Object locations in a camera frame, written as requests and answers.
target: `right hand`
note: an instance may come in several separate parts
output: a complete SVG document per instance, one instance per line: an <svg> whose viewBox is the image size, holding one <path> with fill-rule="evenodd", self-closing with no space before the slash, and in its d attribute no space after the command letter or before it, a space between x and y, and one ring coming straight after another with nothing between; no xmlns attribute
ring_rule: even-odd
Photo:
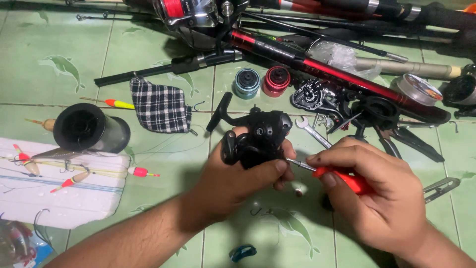
<svg viewBox="0 0 476 268"><path fill-rule="evenodd" d="M351 138L306 159L311 166L348 167L364 176L376 194L357 196L337 175L320 180L335 211L365 244L406 258L418 251L430 229L422 184L403 160Z"/></svg>

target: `forearm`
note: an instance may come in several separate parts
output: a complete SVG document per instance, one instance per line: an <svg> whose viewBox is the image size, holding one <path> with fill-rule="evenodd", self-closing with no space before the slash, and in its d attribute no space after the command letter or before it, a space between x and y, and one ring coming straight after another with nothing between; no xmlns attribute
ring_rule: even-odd
<svg viewBox="0 0 476 268"><path fill-rule="evenodd" d="M414 268L476 268L476 262L433 226L417 252L401 256Z"/></svg>
<svg viewBox="0 0 476 268"><path fill-rule="evenodd" d="M191 196L181 195L90 236L46 268L157 268L207 225Z"/></svg>

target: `orange screwdriver handle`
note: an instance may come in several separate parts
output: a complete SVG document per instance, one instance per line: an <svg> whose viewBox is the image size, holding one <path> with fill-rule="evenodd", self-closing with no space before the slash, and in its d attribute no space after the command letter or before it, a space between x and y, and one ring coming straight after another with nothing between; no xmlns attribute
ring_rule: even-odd
<svg viewBox="0 0 476 268"><path fill-rule="evenodd" d="M358 195L368 195L375 193L375 190L367 183L365 178L362 175L349 175L342 174L337 170L334 170L330 166L320 166L312 174L313 177L319 178L326 172L332 172L343 179L347 185Z"/></svg>

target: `fingernail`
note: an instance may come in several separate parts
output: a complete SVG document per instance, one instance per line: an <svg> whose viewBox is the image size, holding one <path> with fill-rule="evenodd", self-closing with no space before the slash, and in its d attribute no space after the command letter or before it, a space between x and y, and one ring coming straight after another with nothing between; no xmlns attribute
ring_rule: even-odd
<svg viewBox="0 0 476 268"><path fill-rule="evenodd" d="M281 173L284 173L288 168L288 164L284 160L277 161L275 165L276 169Z"/></svg>
<svg viewBox="0 0 476 268"><path fill-rule="evenodd" d="M306 158L306 161L311 161L311 160L313 160L313 159L316 158L316 157L317 157L317 155L310 155L310 156L308 156L308 157Z"/></svg>
<svg viewBox="0 0 476 268"><path fill-rule="evenodd" d="M321 176L321 182L326 190L333 188L337 184L335 175L330 172L326 172Z"/></svg>

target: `screwdriver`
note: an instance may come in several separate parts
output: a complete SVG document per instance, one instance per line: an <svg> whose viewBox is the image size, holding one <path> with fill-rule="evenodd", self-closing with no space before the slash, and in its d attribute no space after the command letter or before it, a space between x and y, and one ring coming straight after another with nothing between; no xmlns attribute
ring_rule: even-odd
<svg viewBox="0 0 476 268"><path fill-rule="evenodd" d="M350 175L350 174L342 174L337 170L334 170L330 166L319 166L318 168L314 168L312 166L309 166L306 163L303 163L301 161L296 161L292 160L289 158L286 158L288 162L291 162L299 167L302 167L304 169L310 170L313 172L312 176L315 178L321 177L324 173L326 172L332 172L339 176L341 179L343 179L347 185L358 195L368 195L375 193L374 189L370 187L370 185L367 183L365 178L362 175Z"/></svg>

